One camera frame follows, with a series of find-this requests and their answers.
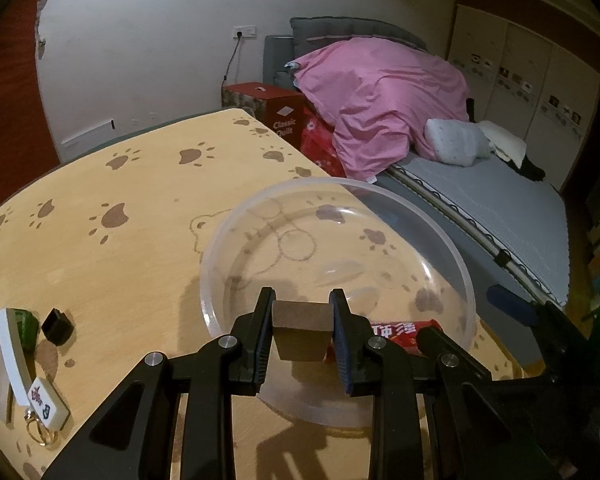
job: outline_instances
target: red bag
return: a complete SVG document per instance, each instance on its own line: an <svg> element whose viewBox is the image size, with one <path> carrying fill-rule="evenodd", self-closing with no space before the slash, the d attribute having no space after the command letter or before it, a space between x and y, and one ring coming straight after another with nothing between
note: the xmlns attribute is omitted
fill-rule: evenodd
<svg viewBox="0 0 600 480"><path fill-rule="evenodd" d="M333 128L308 107L304 107L304 122L300 152L331 176L346 178L347 175L331 143Z"/></svg>
<svg viewBox="0 0 600 480"><path fill-rule="evenodd" d="M389 322L389 323L372 323L371 328L374 329L374 334L381 335L398 343L407 352L421 355L416 343L416 336L421 328L426 326L434 326L440 331L442 327L435 319L429 321L405 321L405 322Z"/></svg>

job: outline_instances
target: wooden table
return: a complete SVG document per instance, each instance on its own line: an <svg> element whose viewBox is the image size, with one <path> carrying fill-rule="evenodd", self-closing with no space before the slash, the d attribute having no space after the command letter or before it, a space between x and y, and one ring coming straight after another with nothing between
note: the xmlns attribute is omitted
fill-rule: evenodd
<svg viewBox="0 0 600 480"><path fill-rule="evenodd" d="M60 348L40 333L35 354L36 373L71 411L58 444L45 449L27 436L23 408L0 422L0 448L23 478L40 477L147 352L179 356L210 339L198 280L211 233L258 190L310 175L325 173L234 109L85 156L0 207L0 308L26 308L42 321L56 307L75 325ZM481 322L471 353L495 378L521 374ZM234 398L234 447L239 479L368 473L366 431L291 422L256 398Z"/></svg>

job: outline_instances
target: power cord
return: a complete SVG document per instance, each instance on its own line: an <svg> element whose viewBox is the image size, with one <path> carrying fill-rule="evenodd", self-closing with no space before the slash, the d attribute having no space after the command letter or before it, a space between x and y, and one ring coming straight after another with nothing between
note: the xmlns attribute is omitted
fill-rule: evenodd
<svg viewBox="0 0 600 480"><path fill-rule="evenodd" d="M224 103L222 102L222 88L224 88L224 83L226 83L226 78L229 75L229 69L231 68L231 63L234 62L235 53L238 52L238 47L240 46L240 40L242 39L242 33L240 31L238 31L237 36L238 36L238 41L235 44L234 53L231 54L231 59L229 60L229 63L226 66L226 71L224 72L224 77L222 78L222 84L220 85L220 104L222 106L224 106Z"/></svg>

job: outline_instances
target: mattress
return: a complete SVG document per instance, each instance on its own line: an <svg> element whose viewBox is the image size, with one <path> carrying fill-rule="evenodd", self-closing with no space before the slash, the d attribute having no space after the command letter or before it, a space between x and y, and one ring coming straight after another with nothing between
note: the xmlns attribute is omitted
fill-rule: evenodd
<svg viewBox="0 0 600 480"><path fill-rule="evenodd" d="M493 256L499 254L503 267L536 301L566 305L566 213L550 184L522 177L496 156L462 168L409 154L386 172L451 218Z"/></svg>

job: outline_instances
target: white cloth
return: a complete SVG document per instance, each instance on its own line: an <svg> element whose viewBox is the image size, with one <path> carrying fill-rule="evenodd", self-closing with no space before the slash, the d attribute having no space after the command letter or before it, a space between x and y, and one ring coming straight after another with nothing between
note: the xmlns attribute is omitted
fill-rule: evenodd
<svg viewBox="0 0 600 480"><path fill-rule="evenodd" d="M518 169L526 155L526 142L491 121L480 121L478 127L493 146L495 153L505 162L513 160Z"/></svg>
<svg viewBox="0 0 600 480"><path fill-rule="evenodd" d="M489 141L473 123L455 119L429 119L424 137L437 160L454 166L471 166L476 158L489 158Z"/></svg>

